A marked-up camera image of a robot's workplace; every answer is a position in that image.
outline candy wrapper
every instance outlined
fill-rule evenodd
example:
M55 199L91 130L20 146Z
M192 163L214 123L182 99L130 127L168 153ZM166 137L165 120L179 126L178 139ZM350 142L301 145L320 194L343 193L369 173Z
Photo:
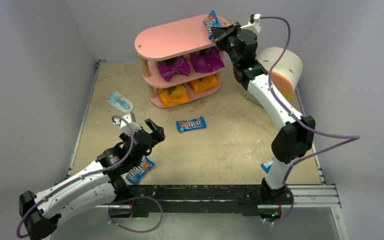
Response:
M176 125L177 130L181 133L194 129L205 129L207 127L203 116L189 121L176 121Z
M218 84L219 82L217 81L215 74L195 79L189 82L189 86L193 90L194 94L199 94L209 89L215 88Z
M262 169L264 170L264 172L265 172L266 174L269 173L270 169L272 168L273 161L274 161L275 159L276 159L275 157L272 157L272 158L269 159L268 161L263 162L263 163L261 164L261 167L262 167Z
M133 167L126 175L126 179L133 185L142 180L145 175L155 166L151 160L144 157L139 166Z
M171 108L176 105L189 103L188 93L185 85L179 84L169 88L158 89L158 96L164 108Z
M225 67L220 51L215 46L195 51L191 54L191 58L193 69L197 73L212 73Z
M189 76L191 73L191 66L184 56L177 56L164 61L159 61L158 72L162 78L169 82L175 74Z
M206 30L208 31L208 39L213 40L214 35L211 31L211 27L217 27L221 28L222 26L219 23L219 19L217 18L216 11L212 10L209 15L202 21L206 27Z

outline gray wall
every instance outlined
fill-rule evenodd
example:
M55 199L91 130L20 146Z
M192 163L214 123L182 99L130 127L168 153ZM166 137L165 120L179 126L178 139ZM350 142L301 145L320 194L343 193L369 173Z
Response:
M300 57L298 87L316 128L361 135L319 158L350 239L384 239L384 2L329 0ZM337 141L314 142L321 150Z
M98 59L137 61L135 38L143 30L209 13L246 24L251 14L281 16L292 26L289 49L298 52L327 0L67 0L83 37ZM260 49L284 45L285 24L264 20Z
M64 179L94 62L64 0L0 0L0 239L19 194Z

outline white cylinder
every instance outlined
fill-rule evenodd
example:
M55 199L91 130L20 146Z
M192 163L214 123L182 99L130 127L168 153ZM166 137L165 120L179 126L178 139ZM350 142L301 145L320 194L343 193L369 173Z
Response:
M269 47L260 52L256 59L268 71L283 50L281 47ZM303 62L301 59L295 53L286 50L283 57L274 67L271 79L283 96L287 100L291 100L302 72Z

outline robotic arm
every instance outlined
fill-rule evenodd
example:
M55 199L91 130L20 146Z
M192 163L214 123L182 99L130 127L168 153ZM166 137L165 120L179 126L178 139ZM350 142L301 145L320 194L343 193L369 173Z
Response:
M275 161L261 182L265 193L276 195L285 186L284 179L290 166L303 157L313 144L314 133L302 127L292 115L299 116L301 122L312 129L316 122L311 116L304 117L288 103L276 86L269 83L268 71L256 59L260 17L253 14L245 26L236 22L228 27L212 27L211 31L217 47L228 53L238 83L261 103L279 129L271 144Z
M36 194L26 191L20 195L19 213L24 217L31 240L49 236L57 226L90 208L130 197L121 175L138 166L156 144L164 141L165 135L164 129L151 119L145 120L151 133L136 123L133 113L123 115L123 119L131 126L133 135L124 121L113 118L114 124L120 125L123 142L106 149L82 171L63 182Z

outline shelf shelving unit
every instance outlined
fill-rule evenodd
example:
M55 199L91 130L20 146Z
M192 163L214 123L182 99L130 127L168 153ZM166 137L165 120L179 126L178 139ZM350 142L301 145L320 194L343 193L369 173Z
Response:
M149 98L157 107L163 108L156 89L165 89L179 84L187 83L211 74L215 74L218 85L205 92L195 94L194 91L185 84L187 94L191 101L203 98L216 93L222 84L222 79L217 70L210 73L196 72L192 67L190 53L202 49L216 46L214 41L208 39L208 32L203 24L207 14L186 18L159 26L154 26L142 31L134 41L134 45L142 63L143 78L148 84ZM221 16L218 20L222 26L229 23ZM224 54L221 52L221 59L224 61ZM165 81L157 68L157 61L171 59L184 55L189 61L191 72L189 76L176 74L172 79Z

